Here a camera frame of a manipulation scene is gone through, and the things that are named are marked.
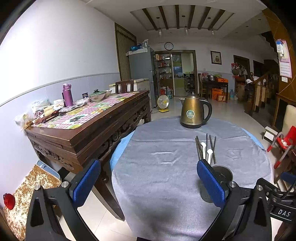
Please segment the blue water jug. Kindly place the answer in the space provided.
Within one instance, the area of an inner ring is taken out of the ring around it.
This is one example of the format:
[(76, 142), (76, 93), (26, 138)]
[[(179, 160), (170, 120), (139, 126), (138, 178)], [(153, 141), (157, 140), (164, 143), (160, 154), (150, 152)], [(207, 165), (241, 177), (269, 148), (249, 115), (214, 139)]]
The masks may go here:
[(232, 89), (229, 92), (229, 99), (234, 100), (234, 91)]

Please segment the round wall clock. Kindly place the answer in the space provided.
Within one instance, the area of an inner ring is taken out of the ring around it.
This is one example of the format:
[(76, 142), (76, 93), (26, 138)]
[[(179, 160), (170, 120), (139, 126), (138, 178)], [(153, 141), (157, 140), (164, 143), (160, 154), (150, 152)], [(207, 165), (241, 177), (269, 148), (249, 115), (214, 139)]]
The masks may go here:
[(171, 50), (174, 48), (174, 45), (173, 45), (173, 43), (171, 43), (171, 42), (166, 42), (166, 43), (164, 44), (164, 48), (165, 48), (167, 51), (171, 51)]

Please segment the wall calendar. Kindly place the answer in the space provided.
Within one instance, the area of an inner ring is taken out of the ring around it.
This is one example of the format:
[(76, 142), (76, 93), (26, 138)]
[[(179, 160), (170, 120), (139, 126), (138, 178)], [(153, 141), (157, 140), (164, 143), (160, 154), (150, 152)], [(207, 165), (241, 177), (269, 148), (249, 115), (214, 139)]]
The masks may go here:
[(279, 60), (280, 76), (292, 78), (292, 67), (287, 42), (286, 40), (278, 39), (275, 43)]

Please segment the grey towel table cover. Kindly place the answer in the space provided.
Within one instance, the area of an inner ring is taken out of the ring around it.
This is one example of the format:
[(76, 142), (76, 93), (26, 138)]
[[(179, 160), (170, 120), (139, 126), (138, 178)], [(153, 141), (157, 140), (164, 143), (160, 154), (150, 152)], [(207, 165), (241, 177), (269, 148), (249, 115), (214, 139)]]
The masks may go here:
[(252, 188), (257, 179), (272, 180), (267, 153), (242, 128), (210, 119), (197, 129), (179, 117), (136, 128), (121, 156), (112, 162), (112, 186), (132, 233), (148, 240), (199, 240), (219, 208), (204, 202), (197, 175), (195, 138), (215, 142), (216, 162), (234, 181)]

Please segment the gold electric kettle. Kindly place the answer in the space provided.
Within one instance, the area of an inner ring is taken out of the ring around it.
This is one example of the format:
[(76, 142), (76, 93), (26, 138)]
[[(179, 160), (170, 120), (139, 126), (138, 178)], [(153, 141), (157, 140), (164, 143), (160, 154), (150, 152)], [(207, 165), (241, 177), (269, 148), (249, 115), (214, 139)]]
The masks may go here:
[(190, 92), (180, 99), (182, 104), (180, 124), (186, 128), (199, 128), (207, 123), (212, 115), (212, 105), (206, 99)]

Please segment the small electric heater fan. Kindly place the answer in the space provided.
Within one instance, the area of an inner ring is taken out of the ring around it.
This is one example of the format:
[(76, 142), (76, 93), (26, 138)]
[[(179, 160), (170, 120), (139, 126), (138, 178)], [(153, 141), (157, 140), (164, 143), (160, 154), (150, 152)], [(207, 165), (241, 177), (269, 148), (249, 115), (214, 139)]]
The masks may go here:
[(160, 113), (166, 113), (169, 111), (169, 98), (166, 95), (161, 95), (157, 100), (158, 111)]

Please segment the grey refrigerator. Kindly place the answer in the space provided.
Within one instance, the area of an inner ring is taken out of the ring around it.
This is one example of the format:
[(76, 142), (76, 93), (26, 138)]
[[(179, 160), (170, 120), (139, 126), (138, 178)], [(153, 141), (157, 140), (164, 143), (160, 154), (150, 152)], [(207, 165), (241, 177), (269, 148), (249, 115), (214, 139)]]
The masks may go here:
[(154, 62), (154, 50), (151, 47), (144, 47), (135, 51), (128, 51), (126, 56), (129, 59), (132, 80), (141, 78), (149, 79), (150, 104), (151, 108), (155, 108), (159, 96), (159, 83)]

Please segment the ceramic bowl with lid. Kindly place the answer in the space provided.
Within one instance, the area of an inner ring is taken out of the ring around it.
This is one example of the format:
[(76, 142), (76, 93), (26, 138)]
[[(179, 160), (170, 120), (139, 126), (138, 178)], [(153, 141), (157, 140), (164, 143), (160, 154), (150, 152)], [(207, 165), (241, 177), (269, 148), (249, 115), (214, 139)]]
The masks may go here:
[(93, 102), (99, 102), (104, 99), (106, 95), (106, 91), (99, 91), (98, 89), (94, 90), (94, 92), (89, 96), (90, 100)]

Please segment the red round object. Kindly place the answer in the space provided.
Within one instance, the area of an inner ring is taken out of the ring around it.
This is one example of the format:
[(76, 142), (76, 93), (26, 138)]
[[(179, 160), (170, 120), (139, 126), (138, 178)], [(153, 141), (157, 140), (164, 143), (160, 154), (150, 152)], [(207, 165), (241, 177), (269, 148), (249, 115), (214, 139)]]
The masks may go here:
[(4, 205), (7, 209), (12, 210), (15, 207), (15, 197), (10, 193), (3, 195)]

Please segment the grey metal utensil holder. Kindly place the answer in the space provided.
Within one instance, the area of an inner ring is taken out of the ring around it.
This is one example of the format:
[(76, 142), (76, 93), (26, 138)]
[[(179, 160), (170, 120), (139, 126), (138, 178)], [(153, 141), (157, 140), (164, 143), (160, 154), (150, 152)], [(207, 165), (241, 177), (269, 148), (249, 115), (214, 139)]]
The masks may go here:
[(205, 165), (197, 166), (197, 173), (201, 181), (201, 198), (208, 203), (214, 203), (218, 207), (225, 204), (228, 195), (227, 183), (233, 180), (231, 170), (225, 166)]

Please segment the checkered pink table runner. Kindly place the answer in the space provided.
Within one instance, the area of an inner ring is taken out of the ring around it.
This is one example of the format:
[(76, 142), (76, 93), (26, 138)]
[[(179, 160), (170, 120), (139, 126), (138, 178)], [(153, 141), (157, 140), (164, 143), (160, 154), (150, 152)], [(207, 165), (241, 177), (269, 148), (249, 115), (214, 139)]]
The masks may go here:
[(80, 108), (74, 109), (62, 116), (57, 116), (45, 123), (34, 124), (33, 127), (39, 128), (57, 128), (57, 129), (76, 129), (88, 122), (95, 116), (111, 108), (117, 103), (132, 97), (139, 91), (128, 93), (113, 94), (99, 102), (90, 102)]

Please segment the framed wall picture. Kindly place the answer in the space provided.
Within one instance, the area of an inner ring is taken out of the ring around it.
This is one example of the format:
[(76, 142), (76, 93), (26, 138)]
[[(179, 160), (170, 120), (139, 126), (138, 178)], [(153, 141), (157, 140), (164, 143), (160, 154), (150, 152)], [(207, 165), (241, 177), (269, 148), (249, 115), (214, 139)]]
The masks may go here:
[(217, 51), (211, 51), (211, 63), (212, 64), (222, 64), (221, 53)]

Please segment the white plastic spoon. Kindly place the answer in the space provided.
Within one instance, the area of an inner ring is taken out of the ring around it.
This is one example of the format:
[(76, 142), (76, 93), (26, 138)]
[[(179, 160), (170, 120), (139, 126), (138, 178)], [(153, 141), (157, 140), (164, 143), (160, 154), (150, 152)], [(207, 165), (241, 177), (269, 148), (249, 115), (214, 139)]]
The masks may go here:
[(201, 146), (202, 146), (202, 155), (203, 155), (203, 159), (206, 159), (206, 154), (207, 154), (207, 145), (205, 142), (201, 142)]
[(209, 165), (211, 164), (212, 155), (213, 155), (213, 150), (208, 149), (207, 150), (207, 162), (208, 162)]

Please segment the wooden chair behind sideboard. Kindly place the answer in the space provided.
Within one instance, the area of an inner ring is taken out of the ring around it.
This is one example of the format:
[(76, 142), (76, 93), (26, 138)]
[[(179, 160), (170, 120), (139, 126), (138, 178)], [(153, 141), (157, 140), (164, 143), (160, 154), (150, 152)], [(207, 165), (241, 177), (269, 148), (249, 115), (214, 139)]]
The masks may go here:
[(125, 80), (125, 81), (119, 81), (115, 83), (115, 93), (127, 93), (127, 92), (133, 92), (134, 90), (134, 81), (133, 80)]

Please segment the red plastic child chair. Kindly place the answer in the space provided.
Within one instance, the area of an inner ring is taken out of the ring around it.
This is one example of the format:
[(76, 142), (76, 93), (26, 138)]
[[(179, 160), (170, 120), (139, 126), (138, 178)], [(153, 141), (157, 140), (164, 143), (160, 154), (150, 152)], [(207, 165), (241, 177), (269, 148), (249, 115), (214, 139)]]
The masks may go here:
[(296, 128), (292, 126), (286, 136), (283, 135), (283, 132), (279, 132), (276, 137), (273, 138), (271, 145), (267, 148), (267, 152), (270, 152), (275, 144), (278, 144), (280, 152), (283, 152), (281, 158), (274, 164), (274, 169), (277, 169), (288, 152), (295, 148), (295, 135)]

